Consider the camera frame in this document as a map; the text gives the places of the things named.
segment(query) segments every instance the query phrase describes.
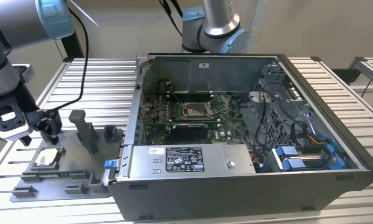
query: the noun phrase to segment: circuit board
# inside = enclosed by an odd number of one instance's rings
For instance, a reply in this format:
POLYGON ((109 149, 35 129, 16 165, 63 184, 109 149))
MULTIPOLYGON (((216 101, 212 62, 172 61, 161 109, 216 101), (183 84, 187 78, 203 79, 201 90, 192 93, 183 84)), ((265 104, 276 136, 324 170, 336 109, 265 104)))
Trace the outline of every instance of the circuit board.
POLYGON ((236 100, 227 94, 185 96, 147 95, 144 127, 147 145, 228 144, 252 145, 236 100))

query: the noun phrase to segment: yellow wire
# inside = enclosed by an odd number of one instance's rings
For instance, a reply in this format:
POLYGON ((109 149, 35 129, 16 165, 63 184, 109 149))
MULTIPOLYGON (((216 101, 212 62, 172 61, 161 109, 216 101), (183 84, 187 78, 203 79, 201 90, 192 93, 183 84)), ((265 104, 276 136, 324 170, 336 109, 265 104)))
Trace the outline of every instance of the yellow wire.
POLYGON ((309 136, 309 134, 307 135, 309 137, 309 139, 316 143, 319 144, 319 142, 309 136))

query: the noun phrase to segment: power supply label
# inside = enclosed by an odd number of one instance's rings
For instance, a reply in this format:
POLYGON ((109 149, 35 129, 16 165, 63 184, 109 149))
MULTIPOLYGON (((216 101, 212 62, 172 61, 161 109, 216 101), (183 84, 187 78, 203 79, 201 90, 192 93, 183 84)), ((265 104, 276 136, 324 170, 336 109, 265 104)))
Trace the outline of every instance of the power supply label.
POLYGON ((167 148, 168 172, 204 172, 204 154, 201 147, 167 148))

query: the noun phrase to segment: label sticker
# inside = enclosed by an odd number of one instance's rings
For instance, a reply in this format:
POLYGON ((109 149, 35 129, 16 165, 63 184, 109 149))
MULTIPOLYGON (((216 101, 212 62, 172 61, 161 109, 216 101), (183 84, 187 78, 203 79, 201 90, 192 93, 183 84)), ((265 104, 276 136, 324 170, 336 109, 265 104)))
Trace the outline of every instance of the label sticker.
POLYGON ((200 63, 199 68, 200 69, 208 69, 209 68, 209 63, 200 63))
POLYGON ((204 172, 204 155, 201 147, 167 148, 168 172, 204 172))
POLYGON ((164 155, 164 148, 149 148, 149 154, 164 155))

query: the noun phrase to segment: robotic arm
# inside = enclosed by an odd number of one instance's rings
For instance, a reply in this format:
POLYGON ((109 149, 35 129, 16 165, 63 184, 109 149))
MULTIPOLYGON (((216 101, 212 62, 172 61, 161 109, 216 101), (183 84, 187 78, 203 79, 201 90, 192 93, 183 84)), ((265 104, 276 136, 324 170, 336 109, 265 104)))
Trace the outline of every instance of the robotic arm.
POLYGON ((244 53, 249 33, 240 27, 232 0, 203 0, 183 16, 183 49, 191 53, 244 53))
POLYGON ((0 0, 0 137, 28 144, 33 130, 53 144, 61 129, 57 111, 47 114, 36 106, 7 55, 15 49, 75 32, 63 0, 0 0))

